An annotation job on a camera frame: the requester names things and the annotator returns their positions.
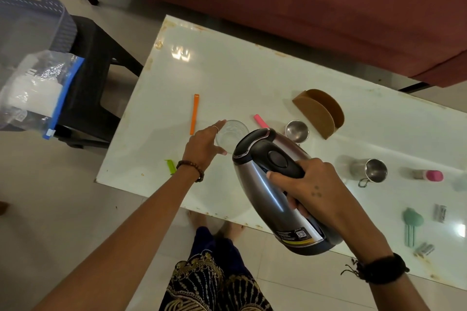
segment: brown cardboard stand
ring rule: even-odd
[[[344,112],[339,103],[324,91],[310,89],[292,100],[324,139],[344,124]]]

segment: hand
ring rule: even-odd
[[[350,221],[355,221],[358,216],[368,217],[332,164],[318,158],[297,163],[305,171],[303,178],[290,178],[271,171],[267,173],[272,183],[288,193],[287,199],[292,209],[298,208],[305,217],[310,212],[324,225],[333,227],[341,234]]]
[[[199,130],[185,146],[182,160],[189,160],[205,171],[217,154],[227,155],[220,146],[214,145],[214,138],[218,130],[225,125],[226,120],[217,121],[214,125]]]

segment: foot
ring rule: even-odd
[[[190,219],[191,226],[196,230],[198,227],[207,226],[207,218],[205,214],[188,211],[188,219]]]
[[[219,233],[222,235],[222,237],[231,239],[234,242],[242,234],[244,229],[245,227],[243,225],[226,221],[220,228]]]

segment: patterned pants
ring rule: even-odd
[[[159,311],[272,310],[232,241],[196,230],[188,261],[178,262]]]

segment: kettle label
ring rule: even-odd
[[[276,235],[284,243],[290,245],[306,245],[315,242],[304,227],[291,231],[276,231]]]

